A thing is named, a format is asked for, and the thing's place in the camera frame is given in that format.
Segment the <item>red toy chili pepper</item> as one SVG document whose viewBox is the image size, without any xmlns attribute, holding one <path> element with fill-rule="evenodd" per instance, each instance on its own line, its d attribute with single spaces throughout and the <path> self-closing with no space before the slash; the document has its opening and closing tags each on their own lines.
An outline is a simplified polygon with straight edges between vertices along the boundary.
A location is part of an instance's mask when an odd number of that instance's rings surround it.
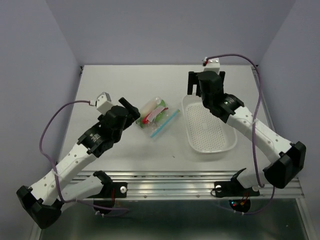
<svg viewBox="0 0 320 240">
<path fill-rule="evenodd" d="M 146 125 L 151 122 L 158 122 L 159 119 L 164 115 L 164 112 L 168 109 L 168 107 L 158 106 L 156 109 L 154 109 L 151 113 L 149 113 L 146 117 L 142 119 L 142 123 Z"/>
</svg>

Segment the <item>clear zip top bag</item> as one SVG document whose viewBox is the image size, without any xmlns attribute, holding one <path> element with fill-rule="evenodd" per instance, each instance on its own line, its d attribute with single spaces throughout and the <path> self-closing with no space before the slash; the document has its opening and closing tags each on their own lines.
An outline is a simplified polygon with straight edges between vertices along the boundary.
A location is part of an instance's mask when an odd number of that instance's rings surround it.
<svg viewBox="0 0 320 240">
<path fill-rule="evenodd" d="M 180 110 L 164 98 L 155 96 L 139 109 L 139 114 L 135 124 L 152 139 L 169 127 L 180 114 Z"/>
</svg>

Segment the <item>white toy radish green top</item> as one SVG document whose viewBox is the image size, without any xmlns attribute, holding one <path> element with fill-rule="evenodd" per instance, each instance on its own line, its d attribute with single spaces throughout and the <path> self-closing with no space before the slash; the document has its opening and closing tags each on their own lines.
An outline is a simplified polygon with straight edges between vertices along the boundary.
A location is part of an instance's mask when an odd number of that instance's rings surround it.
<svg viewBox="0 0 320 240">
<path fill-rule="evenodd" d="M 149 113 L 151 113 L 158 104 L 161 102 L 161 98 L 159 97 L 154 97 L 153 99 L 149 100 L 140 110 L 140 117 L 144 118 L 146 117 Z"/>
</svg>

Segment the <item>green toy pepper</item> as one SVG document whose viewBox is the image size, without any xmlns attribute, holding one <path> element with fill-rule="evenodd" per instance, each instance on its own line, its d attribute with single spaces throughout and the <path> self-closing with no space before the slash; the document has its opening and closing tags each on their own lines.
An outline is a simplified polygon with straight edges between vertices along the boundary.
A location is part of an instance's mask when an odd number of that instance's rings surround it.
<svg viewBox="0 0 320 240">
<path fill-rule="evenodd" d="M 156 108 L 159 107 L 159 106 L 168 107 L 167 104 L 166 104 L 166 102 L 165 102 L 163 99 L 161 99 L 160 104 L 158 104 L 158 105 L 156 106 Z M 166 115 L 166 112 L 167 112 L 167 110 L 164 112 L 163 116 L 159 119 L 159 121 Z M 138 120 L 135 121 L 135 123 L 136 123 L 137 125 L 139 125 L 142 129 L 145 128 L 145 127 L 151 126 L 152 124 L 155 124 L 155 125 L 156 125 L 156 124 L 159 122 L 159 121 L 157 121 L 157 122 L 151 122 L 151 123 L 149 123 L 149 124 L 143 124 L 143 123 L 142 123 L 142 120 L 143 120 L 143 118 L 140 117 Z"/>
</svg>

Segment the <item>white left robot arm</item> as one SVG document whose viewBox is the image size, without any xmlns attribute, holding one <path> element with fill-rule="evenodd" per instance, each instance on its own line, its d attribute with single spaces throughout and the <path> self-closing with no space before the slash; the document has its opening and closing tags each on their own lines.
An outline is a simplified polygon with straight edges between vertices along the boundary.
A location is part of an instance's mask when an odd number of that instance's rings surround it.
<svg viewBox="0 0 320 240">
<path fill-rule="evenodd" d="M 120 105 L 114 105 L 109 97 L 100 95 L 94 103 L 100 112 L 98 122 L 78 138 L 60 162 L 50 161 L 50 172 L 31 186 L 23 185 L 17 190 L 16 195 L 23 209 L 41 229 L 54 224 L 69 203 L 83 204 L 87 197 L 109 198 L 106 206 L 93 205 L 102 216 L 127 211 L 125 208 L 114 207 L 116 197 L 126 197 L 121 188 L 127 184 L 114 183 L 102 170 L 95 171 L 88 179 L 67 191 L 63 190 L 86 166 L 118 143 L 123 131 L 140 118 L 139 110 L 125 98 L 120 98 L 119 102 Z"/>
</svg>

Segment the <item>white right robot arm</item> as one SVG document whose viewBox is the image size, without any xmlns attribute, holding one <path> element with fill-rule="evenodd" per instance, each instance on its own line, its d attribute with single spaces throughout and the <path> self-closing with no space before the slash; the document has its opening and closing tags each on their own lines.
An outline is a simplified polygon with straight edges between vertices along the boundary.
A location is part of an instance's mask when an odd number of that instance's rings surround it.
<svg viewBox="0 0 320 240">
<path fill-rule="evenodd" d="M 250 140 L 252 148 L 259 149 L 267 158 L 262 168 L 255 163 L 252 170 L 239 170 L 230 181 L 231 192 L 242 195 L 251 187 L 265 184 L 285 188 L 303 169 L 306 146 L 281 137 L 258 120 L 239 98 L 224 91 L 224 77 L 225 72 L 190 71 L 187 94 L 191 95 L 196 86 L 195 94 L 201 98 L 203 106 Z"/>
</svg>

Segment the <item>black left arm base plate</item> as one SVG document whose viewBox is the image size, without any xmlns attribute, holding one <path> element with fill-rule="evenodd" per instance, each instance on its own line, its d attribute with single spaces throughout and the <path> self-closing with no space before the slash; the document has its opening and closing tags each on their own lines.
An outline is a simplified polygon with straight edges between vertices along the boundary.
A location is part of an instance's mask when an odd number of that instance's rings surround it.
<svg viewBox="0 0 320 240">
<path fill-rule="evenodd" d="M 93 204 L 99 207 L 108 208 L 101 209 L 94 207 L 95 213 L 101 217 L 120 217 L 126 214 L 129 210 L 127 208 L 116 207 L 116 199 L 124 199 L 127 197 L 128 183 L 127 182 L 113 182 L 107 186 L 103 186 L 97 194 L 87 197 L 93 200 Z"/>
</svg>

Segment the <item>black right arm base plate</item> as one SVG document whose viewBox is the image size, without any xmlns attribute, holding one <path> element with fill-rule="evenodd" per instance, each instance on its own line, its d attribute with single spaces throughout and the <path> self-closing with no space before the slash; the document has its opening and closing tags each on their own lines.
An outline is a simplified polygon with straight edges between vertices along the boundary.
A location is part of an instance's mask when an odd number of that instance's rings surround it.
<svg viewBox="0 0 320 240">
<path fill-rule="evenodd" d="M 246 214 L 251 208 L 250 197 L 259 197 L 260 191 L 244 188 L 237 181 L 216 181 L 210 194 L 216 198 L 231 198 L 229 205 L 236 213 Z"/>
</svg>

